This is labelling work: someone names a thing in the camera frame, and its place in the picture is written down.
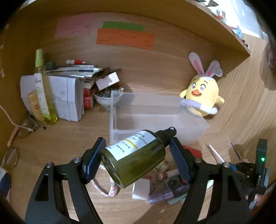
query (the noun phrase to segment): yellow stripe on label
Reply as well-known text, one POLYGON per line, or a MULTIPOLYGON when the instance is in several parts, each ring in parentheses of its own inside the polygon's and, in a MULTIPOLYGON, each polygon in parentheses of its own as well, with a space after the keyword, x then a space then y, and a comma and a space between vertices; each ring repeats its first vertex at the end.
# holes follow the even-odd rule
POLYGON ((132 141, 129 141, 128 139, 124 139, 124 140, 126 140, 127 142, 129 142, 130 144, 132 144, 134 146, 134 148, 138 149, 138 147, 132 141))

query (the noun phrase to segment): clear plastic storage box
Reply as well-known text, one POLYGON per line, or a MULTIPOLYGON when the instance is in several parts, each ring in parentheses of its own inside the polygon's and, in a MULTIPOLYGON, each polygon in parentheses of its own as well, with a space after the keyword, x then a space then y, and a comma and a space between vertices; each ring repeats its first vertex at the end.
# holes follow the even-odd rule
POLYGON ((111 93, 110 144, 143 129, 156 132, 171 126, 176 128, 182 144, 197 142, 209 124, 186 106, 180 106, 180 102, 178 96, 124 92, 118 99, 111 93))

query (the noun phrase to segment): yellow chick plush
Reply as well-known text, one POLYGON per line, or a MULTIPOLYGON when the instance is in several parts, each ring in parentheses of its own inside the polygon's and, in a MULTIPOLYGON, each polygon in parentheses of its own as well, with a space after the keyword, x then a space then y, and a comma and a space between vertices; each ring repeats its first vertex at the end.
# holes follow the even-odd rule
POLYGON ((215 103, 223 104, 224 99, 219 96, 219 88, 212 76, 222 76, 222 70, 218 61, 212 61, 207 71, 204 73, 199 56, 195 52, 189 54, 189 59, 197 75, 193 77, 188 88, 180 93, 183 99, 182 105, 192 106, 201 116, 216 114, 215 103))

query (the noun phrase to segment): metal screw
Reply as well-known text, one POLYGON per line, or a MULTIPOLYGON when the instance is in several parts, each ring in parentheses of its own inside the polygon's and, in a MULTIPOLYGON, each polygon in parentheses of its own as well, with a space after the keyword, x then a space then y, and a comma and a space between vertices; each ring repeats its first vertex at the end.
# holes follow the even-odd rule
POLYGON ((78 162, 81 161, 81 158, 80 158, 80 157, 76 157, 76 158, 73 159, 73 161, 74 161, 75 163, 78 163, 78 162))
POLYGON ((196 158, 195 158, 195 162, 196 162, 196 163, 201 163, 201 162, 202 162, 202 159, 199 158, 199 157, 196 157, 196 158))
POLYGON ((225 168, 229 168, 229 167, 230 167, 230 164, 227 163, 227 162, 224 162, 224 163, 223 163, 223 166, 224 166, 225 168))
POLYGON ((48 163, 46 163, 46 167, 47 167, 47 168, 50 168, 52 165, 53 165, 53 163, 52 163, 52 162, 48 162, 48 163))

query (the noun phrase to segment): orange beak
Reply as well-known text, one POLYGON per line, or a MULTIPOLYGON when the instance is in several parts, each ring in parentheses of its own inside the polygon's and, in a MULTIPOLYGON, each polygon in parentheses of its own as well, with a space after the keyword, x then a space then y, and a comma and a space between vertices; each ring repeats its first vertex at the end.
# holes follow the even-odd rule
POLYGON ((201 93, 196 89, 196 90, 192 91, 192 95, 195 97, 199 97, 199 96, 201 96, 201 93))

